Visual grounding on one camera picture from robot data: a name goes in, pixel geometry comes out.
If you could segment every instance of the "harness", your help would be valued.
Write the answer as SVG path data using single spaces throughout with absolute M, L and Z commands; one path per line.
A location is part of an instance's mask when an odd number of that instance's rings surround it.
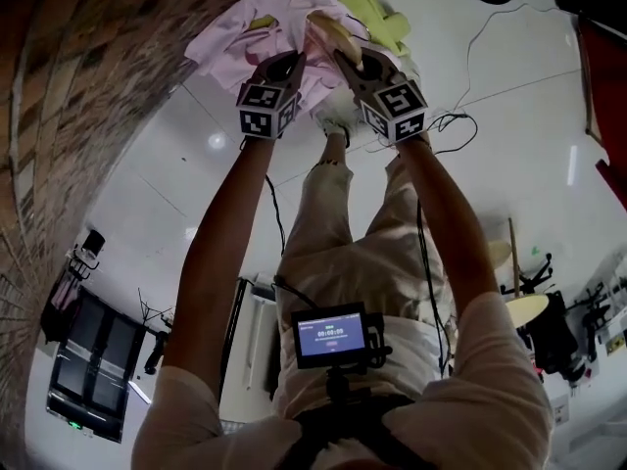
M 331 403 L 305 411 L 294 418 L 301 424 L 303 435 L 290 447 L 277 470 L 311 468 L 319 452 L 341 439 L 356 439 L 381 461 L 397 468 L 433 470 L 415 452 L 399 442 L 383 424 L 383 415 L 397 407 L 409 405 L 405 396 L 381 396 L 359 402 Z

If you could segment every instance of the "shoe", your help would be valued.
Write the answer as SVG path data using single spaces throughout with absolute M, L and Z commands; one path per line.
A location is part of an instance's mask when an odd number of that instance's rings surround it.
M 353 93 L 346 85 L 336 87 L 331 94 L 312 110 L 312 118 L 324 135 L 344 133 L 346 147 L 351 146 L 351 138 L 357 133 L 362 112 L 353 103 Z

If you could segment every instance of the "ceiling light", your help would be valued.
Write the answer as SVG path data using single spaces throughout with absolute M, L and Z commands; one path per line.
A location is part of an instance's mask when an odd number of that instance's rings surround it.
M 570 159 L 568 161 L 568 176 L 566 177 L 566 184 L 572 186 L 575 182 L 575 171 L 577 170 L 577 146 L 570 147 Z
M 221 132 L 209 136 L 209 147 L 212 150 L 221 150 L 226 145 L 226 136 Z

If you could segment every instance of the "black cable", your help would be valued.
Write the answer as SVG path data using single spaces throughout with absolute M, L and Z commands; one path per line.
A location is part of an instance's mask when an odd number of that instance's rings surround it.
M 318 308 L 318 305 L 316 305 L 311 298 L 301 293 L 298 289 L 294 289 L 287 282 L 285 282 L 285 279 L 283 277 L 279 277 L 278 275 L 274 277 L 274 283 L 272 284 L 272 286 L 280 287 L 281 289 L 284 289 L 288 293 L 292 293 L 293 295 L 298 296 L 303 302 L 307 303 L 307 305 L 309 305 L 311 308 L 314 308 L 314 309 Z
M 281 235 L 281 255 L 285 253 L 285 230 L 283 229 L 283 223 L 281 222 L 281 213 L 278 209 L 278 202 L 276 202 L 276 192 L 274 190 L 274 185 L 270 178 L 265 175 L 265 182 L 270 187 L 270 193 L 272 194 L 272 202 L 274 203 L 274 212 L 276 213 L 276 224 L 278 224 L 278 232 Z
M 253 282 L 245 278 L 239 278 L 239 284 L 237 285 L 237 291 L 235 293 L 235 301 L 231 314 L 228 318 L 228 325 L 226 326 L 226 334 L 224 335 L 224 345 L 222 347 L 222 357 L 219 365 L 219 391 L 218 399 L 222 397 L 222 388 L 224 387 L 224 378 L 226 378 L 226 368 L 228 367 L 228 358 L 231 355 L 231 348 L 233 347 L 233 338 L 235 337 L 235 329 L 237 328 L 237 319 L 239 317 L 239 310 L 242 307 L 242 301 L 244 300 L 244 292 L 246 291 L 246 285 L 250 284 L 254 286 Z
M 440 313 L 438 311 L 438 305 L 435 301 L 435 296 L 433 294 L 433 281 L 431 280 L 431 268 L 429 266 L 429 253 L 427 252 L 427 243 L 424 238 L 424 226 L 422 224 L 422 207 L 420 205 L 420 200 L 418 200 L 418 208 L 417 208 L 417 226 L 418 226 L 418 244 L 420 246 L 420 254 L 422 256 L 422 264 L 424 265 L 424 276 L 427 280 L 427 287 L 429 288 L 429 299 L 431 301 L 431 307 L 433 308 L 433 317 L 435 319 L 435 329 L 438 333 L 438 345 L 440 347 L 440 375 L 444 377 L 444 371 L 446 370 L 446 366 L 449 363 L 449 358 L 451 357 L 451 342 L 449 340 L 449 335 L 447 334 L 446 329 L 444 328 L 444 324 L 442 323 L 442 318 L 440 317 Z M 447 339 L 447 357 L 444 359 L 444 350 L 442 348 L 442 336 L 440 336 L 440 328 L 442 328 L 442 332 L 444 333 L 445 338 Z
M 437 125 L 436 130 L 438 132 L 443 132 L 449 125 L 451 125 L 451 123 L 453 123 L 455 120 L 461 119 L 461 118 L 468 118 L 472 121 L 472 123 L 474 123 L 474 133 L 472 134 L 472 136 L 470 136 L 470 138 L 463 143 L 461 146 L 457 147 L 457 148 L 452 148 L 451 150 L 440 150 L 439 152 L 435 152 L 433 155 L 442 155 L 444 153 L 454 153 L 454 152 L 458 152 L 459 150 L 465 148 L 466 146 L 468 146 L 472 140 L 477 137 L 477 134 L 479 133 L 479 125 L 477 123 L 477 120 L 475 120 L 472 116 L 470 116 L 467 113 L 460 113 L 460 114 L 453 114 L 453 113 L 447 113 L 444 114 L 440 117 L 437 117 L 435 120 L 433 120 L 431 122 L 431 124 L 427 127 L 427 130 L 431 130 L 431 128 L 434 125 Z

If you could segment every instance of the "white tile floor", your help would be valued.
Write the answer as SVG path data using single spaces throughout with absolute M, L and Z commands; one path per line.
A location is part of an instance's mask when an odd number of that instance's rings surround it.
M 553 253 L 553 282 L 569 303 L 627 237 L 627 213 L 594 169 L 604 152 L 584 133 L 570 17 L 531 7 L 494 16 L 472 48 L 468 72 L 469 41 L 495 7 L 478 0 L 387 1 L 410 20 L 406 43 L 432 112 L 452 108 L 471 80 L 461 105 L 476 118 L 478 136 L 464 150 L 443 155 L 442 163 L 490 237 L 506 238 L 504 225 L 513 217 L 523 269 Z M 512 0 L 503 10 L 523 3 L 538 10 L 555 5 L 554 0 Z M 433 146 L 454 148 L 471 130 L 469 121 L 458 121 L 442 134 L 432 133 Z M 240 141 L 235 99 L 211 78 L 190 77 L 138 136 L 89 215 L 88 222 L 107 239 L 101 268 L 90 281 L 95 292 L 136 318 L 137 287 L 151 307 L 174 304 L 194 228 L 236 159 Z M 303 117 L 276 145 L 268 174 L 287 232 L 303 179 L 323 144 L 323 135 Z M 394 152 L 381 148 L 373 134 L 363 133 L 347 158 L 355 173 L 349 210 L 356 238 L 383 197 L 384 166 Z M 242 273 L 272 273 L 279 257 L 266 189 Z M 627 390 L 614 393 L 612 399 L 619 399 Z

